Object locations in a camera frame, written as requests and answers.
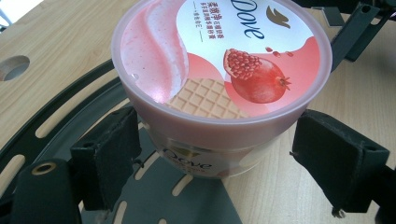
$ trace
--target wooden table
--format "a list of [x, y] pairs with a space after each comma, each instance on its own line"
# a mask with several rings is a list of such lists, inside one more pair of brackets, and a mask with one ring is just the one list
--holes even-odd
[[[0, 62], [18, 55], [30, 65], [19, 77], [0, 81], [0, 147], [60, 90], [110, 59], [110, 41], [120, 17], [136, 1], [45, 0], [0, 34]], [[309, 10], [329, 37], [321, 13]], [[396, 22], [388, 22], [355, 63], [342, 62], [309, 108], [327, 113], [391, 150], [396, 165]], [[89, 86], [96, 90], [112, 72]], [[48, 130], [79, 102], [78, 97], [51, 118]], [[283, 133], [253, 170], [225, 179], [243, 223], [374, 223], [368, 214], [332, 217], [332, 206], [304, 167], [289, 155], [295, 127]]]

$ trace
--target pomegranate image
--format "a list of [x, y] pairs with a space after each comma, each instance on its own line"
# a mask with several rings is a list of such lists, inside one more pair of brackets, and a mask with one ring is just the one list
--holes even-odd
[[244, 99], [256, 104], [269, 104], [279, 100], [290, 90], [289, 78], [276, 64], [237, 49], [227, 49], [224, 69], [231, 76], [235, 91]]

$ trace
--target black metal bracket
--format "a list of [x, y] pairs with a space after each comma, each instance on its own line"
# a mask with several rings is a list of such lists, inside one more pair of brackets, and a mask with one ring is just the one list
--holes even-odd
[[379, 1], [333, 1], [333, 0], [293, 0], [301, 7], [339, 8], [341, 12], [351, 14], [346, 24], [343, 25], [337, 36], [332, 40], [332, 71], [334, 71], [344, 59], [355, 62], [361, 53], [370, 44], [384, 24], [395, 18], [391, 17], [396, 12], [395, 0]]
[[21, 171], [9, 223], [81, 223], [81, 201], [85, 210], [112, 211], [140, 153], [134, 109], [109, 114], [75, 143], [69, 162], [39, 161]]
[[377, 219], [396, 223], [396, 172], [386, 165], [387, 149], [326, 114], [306, 110], [290, 154], [323, 189], [335, 216], [366, 213], [374, 200], [381, 207]]

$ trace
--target ice cream tub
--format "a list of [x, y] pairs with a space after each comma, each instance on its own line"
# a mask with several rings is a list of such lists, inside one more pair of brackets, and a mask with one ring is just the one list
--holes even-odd
[[328, 37], [288, 0], [148, 0], [117, 25], [112, 59], [163, 158], [197, 176], [260, 162], [332, 66]]

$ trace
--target ice cream lid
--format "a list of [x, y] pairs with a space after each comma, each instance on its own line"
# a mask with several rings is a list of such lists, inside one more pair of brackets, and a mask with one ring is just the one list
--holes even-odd
[[281, 0], [140, 2], [117, 27], [112, 53], [137, 95], [224, 119], [306, 105], [332, 64], [319, 25]]

